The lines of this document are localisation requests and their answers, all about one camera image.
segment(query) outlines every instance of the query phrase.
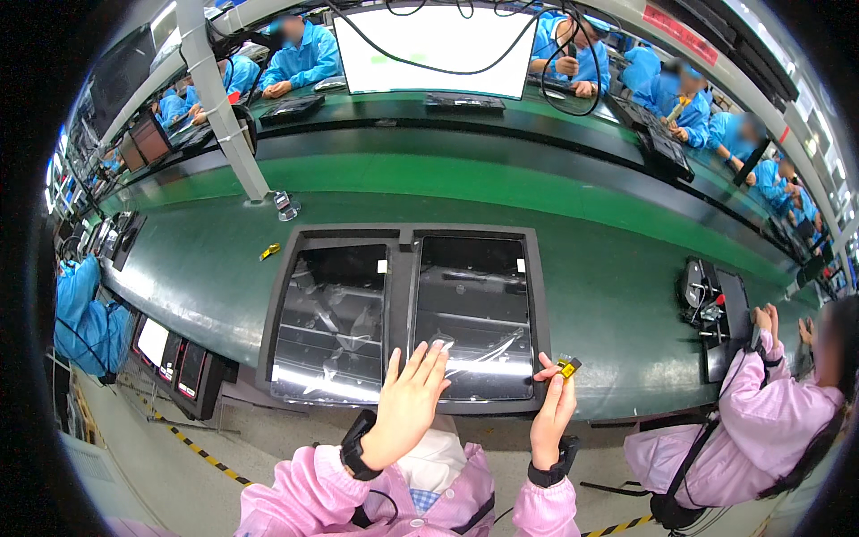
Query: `pink lab coat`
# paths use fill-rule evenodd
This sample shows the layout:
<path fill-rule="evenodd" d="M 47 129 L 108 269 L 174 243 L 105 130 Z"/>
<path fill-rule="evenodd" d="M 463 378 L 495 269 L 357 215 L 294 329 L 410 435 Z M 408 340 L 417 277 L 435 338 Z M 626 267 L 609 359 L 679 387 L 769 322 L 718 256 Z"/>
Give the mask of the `pink lab coat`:
<path fill-rule="evenodd" d="M 767 361 L 782 357 L 784 345 L 772 349 L 772 334 L 761 330 L 760 338 Z M 755 499 L 796 466 L 844 402 L 835 387 L 791 378 L 783 360 L 770 368 L 762 389 L 764 367 L 757 352 L 734 357 L 719 399 L 722 422 L 686 474 L 688 493 L 681 485 L 676 496 L 680 505 L 725 507 Z M 677 425 L 626 437 L 624 453 L 636 479 L 649 491 L 667 492 L 700 431 L 701 425 Z"/>
<path fill-rule="evenodd" d="M 467 463 L 460 475 L 426 513 L 419 515 L 396 465 L 385 468 L 372 481 L 358 481 L 340 462 L 339 446 L 300 448 L 292 461 L 275 466 L 274 486 L 250 485 L 241 493 L 241 523 L 235 537 L 456 535 L 450 528 L 465 525 L 495 489 L 483 449 L 468 443 L 465 453 Z M 371 494 L 370 489 L 385 492 L 397 503 L 395 522 L 387 524 L 393 516 L 391 503 L 380 494 Z M 364 506 L 374 522 L 369 528 L 350 522 L 358 505 Z M 519 529 L 518 535 L 579 537 L 575 516 L 576 492 L 567 478 L 547 489 L 526 481 L 519 491 L 512 522 Z M 489 535 L 494 521 L 495 515 L 490 513 L 466 536 Z"/>

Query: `wristband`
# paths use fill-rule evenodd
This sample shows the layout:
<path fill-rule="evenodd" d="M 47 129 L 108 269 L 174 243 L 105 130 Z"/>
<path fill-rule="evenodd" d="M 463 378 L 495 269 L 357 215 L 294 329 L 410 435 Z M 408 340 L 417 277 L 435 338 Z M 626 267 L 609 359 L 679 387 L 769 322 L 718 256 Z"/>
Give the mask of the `wristband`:
<path fill-rule="evenodd" d="M 560 442 L 557 443 L 557 450 L 557 462 L 551 465 L 548 470 L 538 470 L 534 467 L 533 461 L 528 463 L 529 481 L 536 486 L 547 489 L 552 485 L 557 485 L 567 477 L 579 450 L 578 436 L 561 436 Z"/>
<path fill-rule="evenodd" d="M 370 481 L 381 474 L 381 470 L 371 470 L 361 459 L 361 455 L 364 454 L 364 449 L 361 447 L 361 437 L 366 435 L 373 428 L 373 425 L 375 425 L 375 413 L 370 410 L 362 410 L 355 423 L 346 432 L 346 436 L 343 437 L 340 462 L 349 468 L 355 479 L 359 481 Z"/>

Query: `red sign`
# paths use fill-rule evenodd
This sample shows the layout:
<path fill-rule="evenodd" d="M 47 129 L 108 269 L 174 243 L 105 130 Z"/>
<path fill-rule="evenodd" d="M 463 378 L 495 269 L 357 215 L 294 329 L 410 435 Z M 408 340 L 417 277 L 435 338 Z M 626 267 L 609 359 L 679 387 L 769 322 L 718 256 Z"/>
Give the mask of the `red sign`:
<path fill-rule="evenodd" d="M 710 67 L 716 66 L 719 51 L 708 45 L 706 41 L 695 35 L 691 30 L 675 21 L 668 13 L 663 13 L 648 4 L 644 8 L 643 19 L 675 38 L 680 43 L 683 43 L 686 48 L 695 52 L 703 61 L 710 64 Z"/>

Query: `hand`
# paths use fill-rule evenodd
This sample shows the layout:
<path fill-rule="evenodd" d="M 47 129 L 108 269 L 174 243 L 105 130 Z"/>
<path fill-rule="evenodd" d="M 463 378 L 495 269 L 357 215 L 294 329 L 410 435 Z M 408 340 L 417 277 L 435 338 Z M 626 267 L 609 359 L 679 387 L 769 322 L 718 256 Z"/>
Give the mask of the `hand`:
<path fill-rule="evenodd" d="M 770 333 L 772 332 L 772 321 L 770 320 L 770 316 L 763 309 L 753 309 L 752 318 L 754 319 L 754 324 L 758 325 L 762 330 L 766 330 Z"/>
<path fill-rule="evenodd" d="M 544 357 L 545 354 L 540 353 L 540 362 L 544 366 L 547 362 L 551 365 L 548 357 L 545 361 Z M 573 377 L 564 382 L 562 375 L 554 375 L 549 382 L 543 408 L 531 424 L 531 462 L 538 470 L 545 471 L 557 464 L 560 457 L 557 445 L 575 411 L 576 385 Z"/>
<path fill-rule="evenodd" d="M 802 340 L 802 343 L 810 345 L 812 342 L 812 338 L 814 337 L 814 323 L 811 320 L 811 317 L 807 317 L 805 320 L 800 319 L 799 324 L 800 339 Z"/>
<path fill-rule="evenodd" d="M 570 85 L 570 89 L 574 89 L 576 91 L 576 97 L 590 97 L 594 94 L 594 85 L 587 80 L 573 82 L 572 85 Z"/>
<path fill-rule="evenodd" d="M 683 127 L 676 127 L 673 129 L 669 129 L 669 131 L 671 131 L 672 136 L 677 138 L 680 142 L 688 142 L 689 141 L 689 131 L 687 131 Z"/>
<path fill-rule="evenodd" d="M 399 373 L 399 349 L 387 365 L 387 377 L 379 394 L 376 423 L 361 437 L 361 460 L 371 470 L 399 461 L 421 441 L 436 416 L 438 398 L 450 386 L 444 378 L 448 352 L 437 340 L 427 352 L 424 341 L 415 349 L 403 373 Z"/>
<path fill-rule="evenodd" d="M 764 312 L 770 316 L 770 323 L 772 324 L 772 328 L 770 328 L 770 333 L 772 334 L 772 348 L 775 349 L 778 347 L 778 312 L 776 311 L 776 307 L 772 304 L 764 306 Z"/>
<path fill-rule="evenodd" d="M 268 88 L 263 91 L 263 96 L 267 99 L 277 99 L 278 97 L 282 97 L 292 91 L 292 83 L 289 80 L 284 80 L 283 82 L 278 82 L 276 84 L 272 84 Z"/>
<path fill-rule="evenodd" d="M 554 375 L 561 372 L 561 366 L 556 363 L 552 363 L 551 359 L 545 354 L 545 352 L 540 352 L 537 357 L 539 358 L 539 362 L 543 364 L 544 369 L 534 376 L 535 381 L 548 381 Z"/>
<path fill-rule="evenodd" d="M 206 121 L 206 112 L 201 112 L 194 116 L 194 119 L 191 120 L 191 125 L 202 125 Z"/>
<path fill-rule="evenodd" d="M 579 60 L 572 56 L 562 56 L 555 60 L 555 71 L 566 76 L 579 74 Z"/>

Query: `white screen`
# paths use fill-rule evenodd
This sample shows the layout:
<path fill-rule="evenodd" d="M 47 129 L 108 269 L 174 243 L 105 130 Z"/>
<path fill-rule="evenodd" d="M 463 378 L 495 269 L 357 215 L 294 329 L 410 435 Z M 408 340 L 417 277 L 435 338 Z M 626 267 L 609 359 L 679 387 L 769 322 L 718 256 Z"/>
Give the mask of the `white screen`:
<path fill-rule="evenodd" d="M 414 7 L 395 9 L 407 13 Z M 470 8 L 463 5 L 466 15 Z M 455 6 L 429 6 L 414 15 L 396 16 L 375 9 L 347 17 L 378 47 L 399 58 L 447 70 L 483 69 L 498 59 L 528 24 L 530 15 L 506 17 L 475 8 L 465 19 Z M 486 72 L 449 75 L 403 64 L 383 56 L 342 18 L 334 30 L 350 93 L 397 90 L 441 90 L 521 99 L 537 23 L 532 24 L 510 54 Z"/>
<path fill-rule="evenodd" d="M 137 348 L 146 355 L 150 362 L 156 367 L 161 366 L 164 357 L 164 346 L 167 344 L 167 336 L 170 334 L 167 328 L 159 325 L 151 319 L 147 319 L 137 340 Z"/>

